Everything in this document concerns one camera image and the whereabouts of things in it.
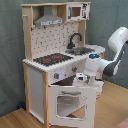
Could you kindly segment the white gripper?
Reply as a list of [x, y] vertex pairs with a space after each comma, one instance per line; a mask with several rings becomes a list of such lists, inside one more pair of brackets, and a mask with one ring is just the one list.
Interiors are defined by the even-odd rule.
[[98, 91], [102, 90], [104, 82], [96, 80], [94, 76], [88, 76], [84, 73], [77, 73], [73, 79], [73, 85], [76, 87], [96, 87]]

